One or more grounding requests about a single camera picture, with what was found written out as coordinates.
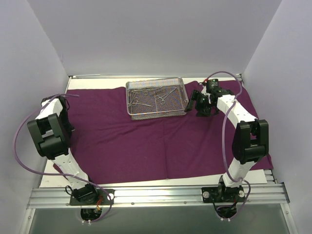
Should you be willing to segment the purple cloth wrap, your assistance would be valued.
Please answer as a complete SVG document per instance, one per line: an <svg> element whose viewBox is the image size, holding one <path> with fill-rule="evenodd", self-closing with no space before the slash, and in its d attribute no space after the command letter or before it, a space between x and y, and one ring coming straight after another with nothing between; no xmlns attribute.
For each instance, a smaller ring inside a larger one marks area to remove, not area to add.
<svg viewBox="0 0 312 234"><path fill-rule="evenodd" d="M223 113L131 120L126 90L69 91L68 116L74 126L71 152L97 184L177 179L223 174ZM225 128L226 161L233 159L235 129Z"/></svg>

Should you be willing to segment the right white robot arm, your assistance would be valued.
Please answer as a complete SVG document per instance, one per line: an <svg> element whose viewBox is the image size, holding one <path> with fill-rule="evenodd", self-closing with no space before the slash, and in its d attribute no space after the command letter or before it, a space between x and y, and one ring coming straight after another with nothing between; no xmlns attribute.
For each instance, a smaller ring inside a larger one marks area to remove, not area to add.
<svg viewBox="0 0 312 234"><path fill-rule="evenodd" d="M196 109L198 117L209 117L219 112L224 113L221 145L225 174L220 178L216 190L217 197L228 201L234 196L234 189L239 188L249 170L269 153L269 124L250 114L229 89L222 89L216 78L206 79L203 90L193 90L185 111ZM230 121L235 128L232 142L231 164L226 161L225 128Z"/></svg>

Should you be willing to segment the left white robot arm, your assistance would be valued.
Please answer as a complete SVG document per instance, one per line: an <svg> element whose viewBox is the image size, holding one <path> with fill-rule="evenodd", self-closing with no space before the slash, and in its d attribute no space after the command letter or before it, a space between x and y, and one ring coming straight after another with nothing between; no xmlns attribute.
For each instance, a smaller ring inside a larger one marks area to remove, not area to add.
<svg viewBox="0 0 312 234"><path fill-rule="evenodd" d="M77 201L94 204L98 200L96 187L80 168L71 152L73 125L68 118L69 104L64 96L46 97L41 101L39 115L27 123L27 128L41 157L55 164L69 185L67 194Z"/></svg>

